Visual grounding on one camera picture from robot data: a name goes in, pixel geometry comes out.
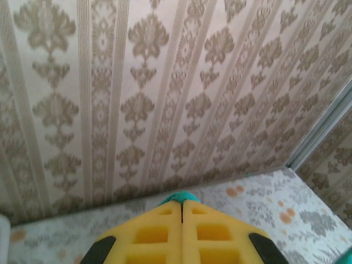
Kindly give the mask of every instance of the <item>damask pattern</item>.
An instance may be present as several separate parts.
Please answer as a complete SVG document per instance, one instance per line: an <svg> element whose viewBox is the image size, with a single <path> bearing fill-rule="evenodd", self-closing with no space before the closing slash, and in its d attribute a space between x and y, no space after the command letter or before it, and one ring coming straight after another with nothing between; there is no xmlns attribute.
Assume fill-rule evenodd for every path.
<svg viewBox="0 0 352 264"><path fill-rule="evenodd" d="M12 175L20 190L21 202L23 203L24 215L20 221L35 220L43 217L40 196L33 171L30 164L30 157L26 147L22 128L16 112L16 105L13 91L10 87L8 72L5 65L2 51L0 50L0 152L4 159L8 160ZM6 170L1 169L1 177L5 178ZM14 212L11 207L1 207L1 214L9 217L15 222Z"/></svg>
<svg viewBox="0 0 352 264"><path fill-rule="evenodd" d="M113 77L113 45L117 7L114 1L94 0L92 15L91 152L92 198L104 203L108 155L109 116Z"/></svg>
<svg viewBox="0 0 352 264"><path fill-rule="evenodd" d="M281 167L352 76L346 0L0 6L0 200L13 223ZM300 170L344 221L348 129Z"/></svg>
<svg viewBox="0 0 352 264"><path fill-rule="evenodd" d="M190 140L190 137L200 127L200 124L197 124L197 120L203 118L205 112L211 107L211 101L207 92L211 91L211 88L214 89L214 87L211 87L211 84L219 77L216 66L225 61L226 56L231 53L235 46L229 28L231 27L233 18L239 15L242 9L245 8L246 1L225 1L224 4L225 12L227 12L226 26L212 34L204 43L206 52L205 63L210 63L210 67L208 70L200 71L199 78L203 85L203 92L191 98L185 105L186 117L187 119L191 119L190 123L186 122L183 125L183 130L187 138L173 147L172 152L176 162L171 164L171 168L174 171L174 175L164 181L164 184L177 179L178 186L183 181L179 175L179 171L186 165L184 159L188 158L195 149L195 145Z"/></svg>
<svg viewBox="0 0 352 264"><path fill-rule="evenodd" d="M146 121L155 107L154 103L143 93L145 85L157 73L156 68L149 68L148 60L157 59L161 48L169 41L169 33L166 32L155 13L158 4L159 1L151 1L152 12L128 30L128 40L133 44L133 56L140 56L143 63L140 68L131 67L130 69L140 91L122 103L120 108L121 112L125 114L125 121L132 122L133 126L123 130L123 134L130 140L131 145L116 155L116 160L120 162L121 168L126 168L126 170L119 172L120 177L126 183L114 192L115 199L126 198L126 190L129 190L128 196L135 195L138 190L137 186L129 183L129 180L137 173L134 167L139 165L145 155L145 151L135 143L136 139L145 132L145 128L139 126L139 121Z"/></svg>
<svg viewBox="0 0 352 264"><path fill-rule="evenodd" d="M352 227L352 109L298 169L298 175Z"/></svg>
<svg viewBox="0 0 352 264"><path fill-rule="evenodd" d="M53 186L64 194L52 203L52 208L56 213L76 211L82 208L83 198L70 191L77 182L72 177L81 165L81 159L65 151L74 137L74 133L65 130L72 126L79 108L58 91L59 82L70 71L70 65L56 63L53 55L54 51L67 52L67 37L75 33L75 22L51 0L31 1L22 5L20 11L14 13L14 22L18 28L29 32L27 41L33 50L43 48L48 54L46 63L35 61L32 67L41 78L47 80L52 92L33 106L32 111L34 116L41 118L45 128L55 128L53 134L45 135L45 139L58 152L54 157L46 159L43 166L51 171L56 180Z"/></svg>

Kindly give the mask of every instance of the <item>wall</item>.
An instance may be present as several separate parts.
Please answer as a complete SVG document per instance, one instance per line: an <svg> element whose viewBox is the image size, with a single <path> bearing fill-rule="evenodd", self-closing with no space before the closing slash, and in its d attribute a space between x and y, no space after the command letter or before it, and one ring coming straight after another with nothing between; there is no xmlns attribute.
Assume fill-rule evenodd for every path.
<svg viewBox="0 0 352 264"><path fill-rule="evenodd" d="M349 1L0 0L13 223L282 166L352 74Z"/></svg>
<svg viewBox="0 0 352 264"><path fill-rule="evenodd" d="M298 175L352 228L352 109L302 164Z"/></svg>

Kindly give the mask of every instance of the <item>vertical stripe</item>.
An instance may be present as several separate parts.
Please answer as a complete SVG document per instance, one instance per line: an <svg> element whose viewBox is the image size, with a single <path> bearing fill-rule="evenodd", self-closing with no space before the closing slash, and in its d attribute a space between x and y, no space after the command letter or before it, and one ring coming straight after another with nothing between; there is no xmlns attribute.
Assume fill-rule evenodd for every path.
<svg viewBox="0 0 352 264"><path fill-rule="evenodd" d="M172 124L172 128L171 128L171 133L170 133L170 138L166 147L166 154L163 157L162 160L162 166L161 166L161 170L160 173L158 175L158 182L161 182L161 179L164 177L165 174L165 170L166 170L166 166L168 164L168 160L170 158L171 155L171 150L172 150L172 146L176 137L176 133L177 133L177 128L179 126L181 117L182 117L182 112L183 109L185 108L186 105L186 101L187 101L187 97L188 97L188 92L190 90L190 86L192 84L192 80L194 77L194 73L196 71L197 68L197 64L202 52L202 47L205 41L205 38L207 36L207 32L208 32L208 28L211 22L211 18L215 9L215 5L216 5L217 1L210 1L209 4L206 7L205 10L205 15L204 15L204 19L202 22L202 27L199 31L199 35L198 35L198 39L196 41L195 44L195 48L194 48L194 52L192 55L192 59L190 62L190 68L187 72L187 77L184 83L184 87L183 87L183 91L181 94L181 98L180 98L180 103L177 106L177 110L176 110L176 114L175 114L175 118L174 118L174 122Z"/></svg>
<svg viewBox="0 0 352 264"><path fill-rule="evenodd" d="M46 180L10 14L7 1L0 0L0 37L3 45L4 58L8 63L8 76L13 87L21 127L25 128L23 129L23 136L26 141L28 156L31 161L33 177L36 185L39 183L37 187L39 190L41 207L43 208L44 216L51 216L52 211L48 189L45 184Z"/></svg>
<svg viewBox="0 0 352 264"><path fill-rule="evenodd" d="M113 72L113 49L100 46L101 35L106 34L106 46L115 46L114 32L117 20L117 6L113 0L93 0L92 57L91 57L91 153L92 153L92 202L105 203L107 192L108 140L111 117L111 94Z"/></svg>
<svg viewBox="0 0 352 264"><path fill-rule="evenodd" d="M247 36L246 43L247 45L251 46L251 49L248 49L247 45L244 45L243 51L241 51L242 54L247 53L247 58L239 57L237 62L236 62L236 67L233 69L232 75L228 80L228 83L226 85L226 89L222 95L222 97L226 97L225 100L222 100L218 107L217 107L217 112L215 114L215 118L213 118L211 125L209 126L207 130L207 136L211 139L206 139L206 140L211 140L213 142L212 146L215 147L217 139L220 137L220 134L222 130L224 129L224 126L227 123L227 120L229 119L229 116L233 110L233 106L238 99L238 96L243 88L243 84L245 80L247 79L247 76L251 70L251 67L253 65L253 62L255 61L257 54L262 46L263 41L265 40L266 34L268 33L273 20L275 18L275 15L277 13L278 8L280 7L282 1L274 1L271 6L272 9L269 11L268 18L265 22L265 25L263 29L261 29L260 32L254 30L255 32L255 37L254 40L250 38L250 36ZM261 7L261 9L257 12L260 12L261 10L265 10L267 7ZM236 89L232 91L232 96L228 94L228 87L233 86L232 83L235 83L235 87L239 87L239 89ZM191 175L194 174L201 174L203 169L205 168L206 164L205 161L196 161L193 164L192 170L190 172Z"/></svg>
<svg viewBox="0 0 352 264"><path fill-rule="evenodd" d="M335 79L334 84L331 84L331 86L328 89L326 89L326 92L323 94L322 98L320 99L320 101L324 103L321 103L320 106L314 109L313 113L311 114L311 117L305 119L305 122L297 130L292 140L290 140L286 144L286 147L282 149L281 152L279 152L279 154L283 153L281 154L282 157L279 159L280 162L287 161L287 159L289 158L289 155L293 151L293 148L300 143L300 139L303 139L303 137L310 131L310 129L314 125L314 122L317 120L317 118L321 116L323 111L332 103L332 101L334 100L338 92L351 79L351 74L352 74L352 59L350 59L348 63L345 65L345 71L339 73L339 75L336 78L334 78Z"/></svg>
<svg viewBox="0 0 352 264"><path fill-rule="evenodd" d="M221 133L221 129L219 129L219 131L217 131L217 135L209 142L209 140L207 140L207 133L209 130L209 127L211 126L211 122L212 120L215 118L218 106L220 104L221 101L221 96L223 95L223 93L225 92L226 89L226 84L228 83L228 80L230 79L231 74L233 73L233 68L235 67L235 64L237 62L237 57L239 55L239 52L241 51L241 47L243 47L243 44L245 43L245 41L248 40L248 38L246 39L246 35L250 29L250 26L252 25L252 21L255 18L255 15L257 13L257 9L260 7L260 1L256 1L253 6L251 7L251 10L249 11L249 15L246 18L246 21L244 23L244 26L242 28L241 34L238 38L238 42L235 43L235 49L232 53L232 56L230 58L230 63L224 73L223 79L221 81L220 87L218 89L218 92L216 94L215 99L212 102L213 108L211 109L211 112L208 116L208 119L206 121L206 124L209 124L208 127L205 127L203 129L203 132L200 136L201 140L200 142L198 142L198 144L196 145L196 148L194 150L194 154L191 158L191 161L189 163L189 168L187 169L187 173L186 175L193 175L193 174L197 174L197 172L195 171L195 168L193 168L193 166L195 166L195 162L200 163L202 162L202 168L204 168L204 166L207 164L208 159L210 158L211 152L215 147L215 144L217 143L217 139Z"/></svg>
<svg viewBox="0 0 352 264"><path fill-rule="evenodd" d="M276 123L277 124L276 127L270 133L270 136L266 141L267 145L264 144L261 151L258 152L257 156L267 156L270 154L270 151L272 150L273 147L275 147L275 144L279 141L279 139L281 139L282 135L284 134L284 131L289 126L291 120L295 117L297 111L300 109L301 104L304 102L306 98L308 98L310 92L316 87L316 83L319 81L320 76L323 75L323 73L331 64L332 59L335 58L336 55L340 52L340 49L343 47L344 43L347 41L348 37L352 32L351 24L348 21L346 21L346 23L348 25L348 29L347 29L348 32L346 32L346 29L343 27L342 30L338 31L334 35L334 37L331 38L326 48L321 52L322 56L319 57L316 63L316 66L313 69L311 69L305 81L302 82L302 85L300 88L301 92L297 92L293 100L290 100L290 104L286 107L286 109L282 113L282 118ZM335 40L340 38L340 35L343 31L345 31L344 40L341 41L339 46L337 46L335 43ZM306 89L305 86L309 83L311 84L311 86L310 88ZM279 152L276 153L276 155L278 155L279 153L283 153L283 150L281 149Z"/></svg>
<svg viewBox="0 0 352 264"><path fill-rule="evenodd" d="M111 201L113 195L113 178L117 140L117 124L120 109L120 94L122 85L123 62L125 56L125 44L127 37L127 20L128 20L129 0L119 2L119 13L116 27L116 52L114 61L114 77L111 96L111 115L109 127L109 144L107 157L107 176L106 176L106 201Z"/></svg>
<svg viewBox="0 0 352 264"><path fill-rule="evenodd" d="M180 0L177 5L175 21L172 27L171 38L169 40L170 45L167 51L166 66L164 68L163 76L160 83L158 99L155 104L155 114L152 121L153 125L151 128L151 132L148 140L148 147L145 155L146 158L145 158L144 166L142 170L143 172L148 171L148 168L150 167L150 163L152 161L152 154L153 154L152 151L157 140L158 124L161 121L161 117L163 113L163 106L166 99L166 92L171 78L173 61L175 60L176 53L177 53L179 37L183 28L182 24L183 24L186 8L187 8L187 0ZM141 186L145 186L146 181L147 181L147 175L143 177Z"/></svg>
<svg viewBox="0 0 352 264"><path fill-rule="evenodd" d="M81 92L82 172L84 206L92 204L92 175L90 150L90 71L89 71L89 1L78 0L79 79Z"/></svg>
<svg viewBox="0 0 352 264"><path fill-rule="evenodd" d="M16 217L22 222L28 220L21 196L18 193L15 177L10 166L8 166L7 159L3 153L3 149L0 146L0 183L2 182L7 191L7 195L10 198L10 203L13 204L14 214Z"/></svg>
<svg viewBox="0 0 352 264"><path fill-rule="evenodd" d="M304 51L306 45L309 43L311 37L313 36L315 30L319 26L325 11L329 7L326 4L325 9L322 14L315 19L316 11L315 6L317 3L311 2L310 6L306 10L306 14L303 16L304 20L301 21L300 25L297 27L297 31L304 30L306 25L311 25L309 34L307 34L303 39L301 39L298 32L293 33L294 40L291 40L292 46L290 49L286 49L287 52L282 55L284 60L282 63L277 64L277 67L270 76L269 81L264 89L265 92L261 94L260 102L257 102L257 108L253 111L253 117L247 120L241 134L238 137L237 143L234 144L230 155L228 156L225 166L228 167L231 164L238 164L241 158L246 153L246 149L250 146L252 140L254 139L258 129L261 127L265 116L271 109L274 100L276 99L279 92L282 90L282 86L285 84L287 78L289 77L292 69L296 65L298 59L300 58L302 52Z"/></svg>

